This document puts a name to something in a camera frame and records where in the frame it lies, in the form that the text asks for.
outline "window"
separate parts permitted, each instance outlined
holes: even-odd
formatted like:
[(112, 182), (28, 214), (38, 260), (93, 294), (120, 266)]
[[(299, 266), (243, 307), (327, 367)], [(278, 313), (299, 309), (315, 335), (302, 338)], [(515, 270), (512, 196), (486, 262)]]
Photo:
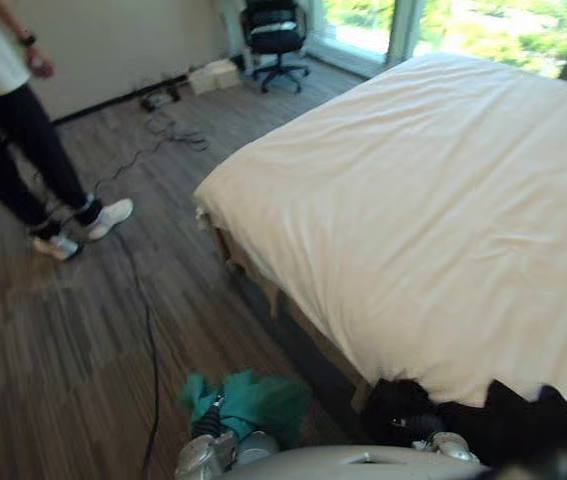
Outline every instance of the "window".
[(323, 35), (385, 55), (390, 44), (393, 0), (323, 0)]
[(427, 0), (414, 54), (432, 51), (557, 77), (567, 62), (567, 0)]

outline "green cloth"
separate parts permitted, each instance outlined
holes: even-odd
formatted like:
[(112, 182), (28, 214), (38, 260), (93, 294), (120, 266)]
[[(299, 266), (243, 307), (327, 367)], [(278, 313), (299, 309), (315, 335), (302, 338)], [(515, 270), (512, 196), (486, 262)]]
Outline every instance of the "green cloth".
[[(296, 446), (301, 422), (312, 399), (309, 389), (282, 377), (259, 376), (251, 370), (229, 375), (223, 382), (221, 423), (241, 441), (262, 430), (284, 448)], [(218, 389), (200, 374), (187, 377), (184, 397), (192, 411), (190, 425), (201, 418), (216, 399)]]

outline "bed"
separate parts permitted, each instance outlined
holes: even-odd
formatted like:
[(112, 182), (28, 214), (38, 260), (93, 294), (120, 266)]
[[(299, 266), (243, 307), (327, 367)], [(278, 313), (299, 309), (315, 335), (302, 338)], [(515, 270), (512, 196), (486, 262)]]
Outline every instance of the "bed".
[(567, 83), (412, 59), (245, 146), (194, 195), (226, 256), (369, 384), (567, 398)]

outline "hand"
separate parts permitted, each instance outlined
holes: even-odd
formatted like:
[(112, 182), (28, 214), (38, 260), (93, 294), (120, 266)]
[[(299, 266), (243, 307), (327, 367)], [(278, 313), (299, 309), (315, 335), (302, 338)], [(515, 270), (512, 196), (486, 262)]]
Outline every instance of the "hand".
[(34, 45), (25, 49), (25, 63), (35, 77), (49, 78), (54, 75), (54, 63)]

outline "black office chair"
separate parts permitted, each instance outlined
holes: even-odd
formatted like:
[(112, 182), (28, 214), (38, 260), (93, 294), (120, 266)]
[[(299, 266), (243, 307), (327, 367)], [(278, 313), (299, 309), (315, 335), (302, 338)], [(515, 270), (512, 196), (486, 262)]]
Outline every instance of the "black office chair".
[(307, 15), (293, 0), (261, 0), (248, 2), (241, 12), (241, 25), (245, 43), (257, 55), (276, 55), (276, 63), (254, 70), (252, 78), (268, 73), (261, 84), (261, 92), (268, 92), (268, 84), (277, 76), (288, 77), (301, 91), (301, 82), (290, 72), (302, 70), (303, 76), (310, 74), (306, 65), (283, 65), (283, 55), (298, 52), (307, 37)]

